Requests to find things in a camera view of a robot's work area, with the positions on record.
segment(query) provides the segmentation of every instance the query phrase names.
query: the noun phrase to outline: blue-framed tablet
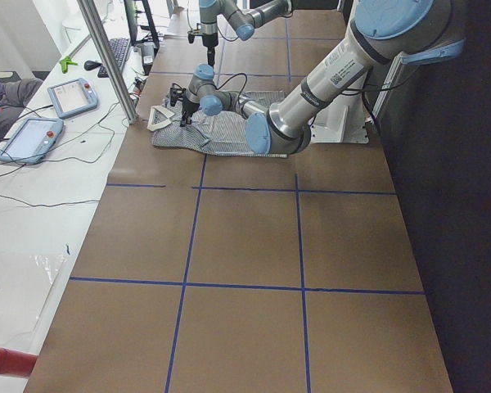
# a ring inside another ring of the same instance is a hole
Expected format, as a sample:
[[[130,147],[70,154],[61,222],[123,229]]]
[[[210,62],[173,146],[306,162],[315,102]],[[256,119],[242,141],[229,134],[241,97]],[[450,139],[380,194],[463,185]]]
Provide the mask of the blue-framed tablet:
[[[73,79],[47,88],[56,115],[61,119],[79,115],[95,109],[98,96],[91,84],[84,78]]]
[[[60,119],[30,117],[0,148],[0,161],[36,164],[53,147],[62,134],[64,122]]]

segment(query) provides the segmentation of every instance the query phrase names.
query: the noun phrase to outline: keyboard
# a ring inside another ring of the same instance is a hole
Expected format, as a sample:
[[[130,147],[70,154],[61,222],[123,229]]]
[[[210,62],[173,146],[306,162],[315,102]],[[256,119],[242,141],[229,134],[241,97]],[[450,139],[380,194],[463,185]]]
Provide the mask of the keyboard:
[[[109,40],[111,50],[115,55],[116,64],[122,70],[128,60],[129,49],[131,48],[129,38],[112,38]],[[98,78],[108,78],[107,69],[102,65],[98,70]]]

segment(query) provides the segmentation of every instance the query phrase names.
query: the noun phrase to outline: metal pole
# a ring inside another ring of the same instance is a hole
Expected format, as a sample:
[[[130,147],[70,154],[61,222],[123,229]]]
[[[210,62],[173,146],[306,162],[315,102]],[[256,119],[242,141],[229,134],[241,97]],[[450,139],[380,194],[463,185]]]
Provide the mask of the metal pole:
[[[137,111],[134,108],[133,100],[129,96],[129,92],[125,87],[124,78],[119,67],[116,65],[115,56],[111,51],[109,39],[107,38],[106,31],[98,15],[98,10],[94,5],[93,0],[78,0],[80,11],[86,25],[88,26],[89,33],[91,34],[92,41],[97,47],[98,54],[100,55],[101,62],[107,69],[107,74],[116,96],[124,110],[125,115],[128,118],[128,122],[133,124],[137,120]]]

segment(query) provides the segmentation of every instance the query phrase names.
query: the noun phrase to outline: red cup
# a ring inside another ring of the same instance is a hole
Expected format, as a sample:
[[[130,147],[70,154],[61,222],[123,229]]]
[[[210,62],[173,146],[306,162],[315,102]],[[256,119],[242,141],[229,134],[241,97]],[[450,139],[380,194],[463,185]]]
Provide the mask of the red cup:
[[[0,375],[29,378],[38,356],[0,348]]]

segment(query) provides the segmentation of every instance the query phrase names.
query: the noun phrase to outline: computer mouse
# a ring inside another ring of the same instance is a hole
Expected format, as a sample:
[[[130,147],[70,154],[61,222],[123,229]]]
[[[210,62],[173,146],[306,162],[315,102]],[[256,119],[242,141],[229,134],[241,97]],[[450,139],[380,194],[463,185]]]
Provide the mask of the computer mouse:
[[[94,61],[94,60],[87,60],[85,63],[83,63],[83,68],[86,71],[94,70],[95,68],[98,68],[99,66],[101,66],[101,62]]]

